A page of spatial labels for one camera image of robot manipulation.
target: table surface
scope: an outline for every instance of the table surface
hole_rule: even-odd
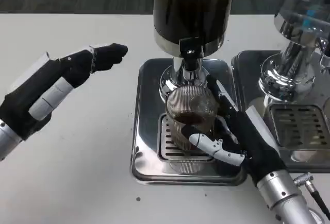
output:
[[[1,14],[0,31],[1,97],[45,51],[57,58],[86,45],[129,48],[120,65],[73,91],[42,131],[1,162],[0,223],[278,223],[250,178],[238,187],[148,186],[130,175],[139,67],[169,57],[154,42],[151,15]],[[240,51],[284,42],[273,16],[231,15],[211,57],[230,63]],[[329,183],[329,175],[315,175],[330,206]]]

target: espresso machine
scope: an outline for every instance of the espresso machine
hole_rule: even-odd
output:
[[[238,185],[246,178],[240,167],[217,161],[199,149],[178,148],[164,104],[177,87],[206,87],[209,74],[235,99],[228,65],[203,59],[224,41],[231,2],[154,0],[155,41],[172,58],[148,60],[139,72],[131,171],[142,183]]]
[[[292,172],[330,172],[330,0],[282,0],[275,27],[282,51],[232,60],[237,103],[254,106]]]
[[[143,184],[227,186],[248,173],[279,221],[324,223],[299,187],[330,219],[307,173],[330,169],[330,0],[282,0],[274,20],[287,46],[243,51],[229,68],[204,57],[224,41],[231,1],[154,0],[155,41],[172,58],[140,68],[131,172]],[[238,153],[187,124],[181,134],[194,146],[173,142],[167,103],[191,86],[212,91]],[[289,172],[304,174],[292,179]]]

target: coffee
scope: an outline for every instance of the coffee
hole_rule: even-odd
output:
[[[154,0],[154,26],[166,40],[199,37],[222,43],[232,0]]]
[[[194,112],[183,112],[174,117],[174,119],[185,125],[199,125],[205,120],[202,116]]]

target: robotic finger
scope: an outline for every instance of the robotic finger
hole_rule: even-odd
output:
[[[218,139],[211,139],[189,125],[185,125],[181,129],[181,132],[193,145],[219,161],[240,166],[245,159],[245,155],[242,153],[235,153],[224,149],[224,143],[234,144],[234,141],[229,135]]]

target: robotic hand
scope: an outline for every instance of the robotic hand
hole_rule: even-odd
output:
[[[96,71],[106,71],[120,63],[128,49],[111,44],[50,60],[46,53],[20,77],[0,106],[0,160],[21,141],[42,129],[52,111],[75,88]]]
[[[207,81],[219,104],[214,126],[217,132],[208,137],[185,125],[182,134],[215,159],[242,166],[278,220],[286,224],[319,223],[289,175],[276,141],[255,108],[240,111],[219,81],[211,76]]]

